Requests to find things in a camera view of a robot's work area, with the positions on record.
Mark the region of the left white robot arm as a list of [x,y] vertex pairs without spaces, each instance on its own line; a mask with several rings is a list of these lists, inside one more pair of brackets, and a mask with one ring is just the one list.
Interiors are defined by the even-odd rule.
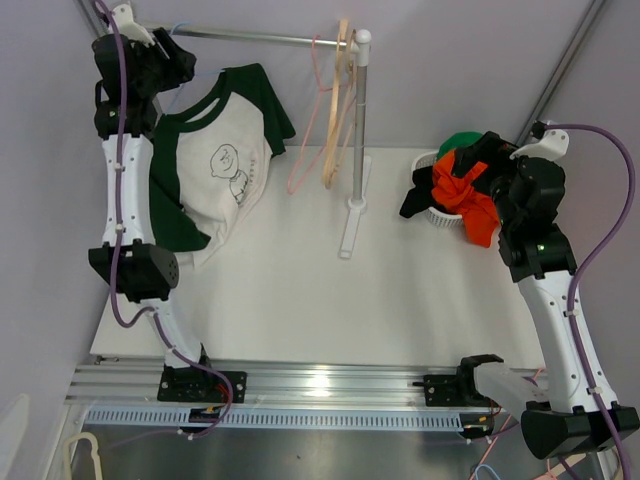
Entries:
[[216,379],[204,346],[172,299],[178,262],[157,244],[150,209],[153,99],[192,80],[195,57],[162,28],[148,35],[113,32],[95,40],[92,51],[101,74],[94,124],[107,169],[108,203],[102,242],[89,250],[89,263],[109,286],[117,324],[130,329],[147,318],[164,346],[161,393],[181,389],[203,401],[213,394]]

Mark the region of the blue wire hanger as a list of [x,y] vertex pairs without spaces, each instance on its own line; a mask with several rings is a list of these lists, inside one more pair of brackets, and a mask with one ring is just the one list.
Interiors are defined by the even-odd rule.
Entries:
[[[172,26],[172,28],[169,31],[169,35],[173,36],[178,30],[184,28],[185,26],[191,25],[191,22],[188,21],[183,21],[183,22],[179,22],[176,23],[175,25]],[[179,80],[179,84],[177,86],[177,90],[174,94],[173,99],[171,100],[169,106],[166,108],[166,114],[171,113],[174,110],[174,107],[176,106],[176,103],[178,102],[178,98],[181,95],[184,86],[190,82],[191,80],[193,80],[194,78],[205,78],[205,77],[209,77],[209,76],[218,76],[221,73],[221,70],[214,70],[214,71],[200,71],[197,72],[196,70],[193,71],[193,75],[189,76],[188,75],[188,71],[183,69],[182,67],[180,67],[177,70],[177,79]]]

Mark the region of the dark green t shirt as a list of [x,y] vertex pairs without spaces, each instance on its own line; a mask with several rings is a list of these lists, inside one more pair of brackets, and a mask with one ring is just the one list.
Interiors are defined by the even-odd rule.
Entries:
[[296,134],[259,63],[222,70],[154,134],[150,216],[157,245],[201,266],[260,200],[273,157]]

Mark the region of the orange t shirt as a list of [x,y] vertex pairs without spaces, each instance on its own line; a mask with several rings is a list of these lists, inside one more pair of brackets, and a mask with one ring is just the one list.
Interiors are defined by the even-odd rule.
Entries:
[[434,165],[431,195],[446,212],[461,216],[472,244],[489,248],[499,226],[497,211],[490,197],[472,185],[487,166],[479,162],[463,178],[457,178],[452,175],[455,152],[446,153]]

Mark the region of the pink wire hanger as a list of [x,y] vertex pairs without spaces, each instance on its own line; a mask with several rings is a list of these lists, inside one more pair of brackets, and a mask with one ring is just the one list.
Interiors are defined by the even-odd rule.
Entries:
[[324,86],[321,80],[320,69],[318,65],[318,56],[316,53],[317,44],[320,39],[321,39],[320,35],[314,35],[311,40],[311,61],[312,61],[312,71],[314,74],[314,80],[315,80],[315,86],[316,86],[316,96],[315,96],[315,101],[313,105],[313,110],[310,115],[309,122],[307,124],[307,128],[302,139],[302,143],[300,145],[298,158],[295,161],[294,166],[292,167],[290,174],[288,176],[286,192],[290,196],[294,195],[303,185],[303,183],[305,182],[309,174],[315,168],[318,162],[318,158],[324,150],[324,148],[321,147],[319,152],[315,154],[313,159],[309,163],[306,163],[306,149],[308,146],[311,131],[316,122],[322,97],[324,94],[330,93],[332,91],[332,88]]

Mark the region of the black t shirt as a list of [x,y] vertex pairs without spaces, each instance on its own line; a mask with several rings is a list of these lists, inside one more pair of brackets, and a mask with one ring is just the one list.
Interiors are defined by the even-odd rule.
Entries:
[[411,174],[413,187],[408,191],[399,211],[399,215],[409,219],[436,207],[432,191],[434,189],[433,167],[427,166],[414,170]]

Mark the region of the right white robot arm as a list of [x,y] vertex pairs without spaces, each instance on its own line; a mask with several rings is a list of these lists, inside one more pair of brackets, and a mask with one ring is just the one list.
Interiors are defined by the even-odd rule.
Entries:
[[538,459],[602,451],[639,428],[636,409],[620,405],[579,317],[579,267],[555,222],[565,194],[556,159],[521,153],[487,132],[455,151],[452,168],[461,178],[479,163],[486,167],[474,186],[496,208],[499,253],[534,321],[548,385],[542,389],[485,354],[462,358],[455,392],[466,404],[487,398],[502,406]]

